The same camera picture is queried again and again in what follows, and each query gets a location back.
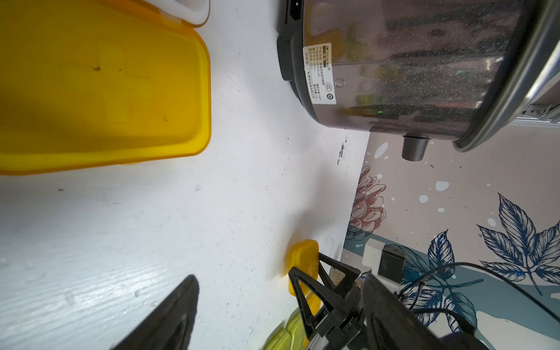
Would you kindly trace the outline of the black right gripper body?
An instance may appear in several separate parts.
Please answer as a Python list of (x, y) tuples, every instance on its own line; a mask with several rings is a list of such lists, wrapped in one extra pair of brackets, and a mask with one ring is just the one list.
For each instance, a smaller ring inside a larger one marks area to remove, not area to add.
[(306, 349), (369, 349), (361, 288), (356, 282), (342, 299), (341, 308), (329, 312), (324, 305), (306, 325), (313, 330), (308, 335)]

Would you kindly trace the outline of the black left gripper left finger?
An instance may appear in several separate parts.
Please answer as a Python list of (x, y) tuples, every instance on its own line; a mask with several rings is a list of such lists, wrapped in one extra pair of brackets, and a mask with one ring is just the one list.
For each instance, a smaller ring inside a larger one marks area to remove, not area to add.
[(187, 349), (195, 325), (199, 284), (187, 276), (116, 349)]

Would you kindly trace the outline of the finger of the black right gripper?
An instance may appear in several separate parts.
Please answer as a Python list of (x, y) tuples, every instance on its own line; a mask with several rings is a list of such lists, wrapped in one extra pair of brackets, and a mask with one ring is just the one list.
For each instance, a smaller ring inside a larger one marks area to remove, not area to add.
[[(335, 271), (338, 271), (343, 274), (342, 280), (339, 282), (334, 282), (330, 276), (327, 274), (327, 271), (323, 267), (322, 263), (330, 266)], [(342, 263), (338, 260), (332, 259), (327, 255), (323, 255), (319, 253), (319, 277), (322, 280), (322, 283), (328, 289), (334, 291), (336, 294), (340, 295), (341, 297), (345, 297), (347, 293), (354, 287), (356, 280), (359, 278), (361, 272), (345, 263)]]
[(334, 267), (328, 274), (321, 265), (316, 279), (294, 266), (290, 268), (288, 277), (297, 299), (305, 336), (308, 339), (343, 338), (346, 273)]

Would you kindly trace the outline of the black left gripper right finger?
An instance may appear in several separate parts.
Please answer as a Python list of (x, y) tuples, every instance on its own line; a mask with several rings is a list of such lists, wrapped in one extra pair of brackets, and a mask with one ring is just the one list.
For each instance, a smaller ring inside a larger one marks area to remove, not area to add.
[(447, 349), (377, 278), (362, 286), (366, 335), (370, 349)]

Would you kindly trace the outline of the green pillbox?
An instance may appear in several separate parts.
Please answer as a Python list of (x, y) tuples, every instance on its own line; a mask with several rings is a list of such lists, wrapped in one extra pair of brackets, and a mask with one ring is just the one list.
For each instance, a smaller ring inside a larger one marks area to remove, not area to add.
[(286, 322), (281, 323), (267, 338), (261, 349), (303, 350), (309, 340), (303, 326), (299, 310), (295, 310)]

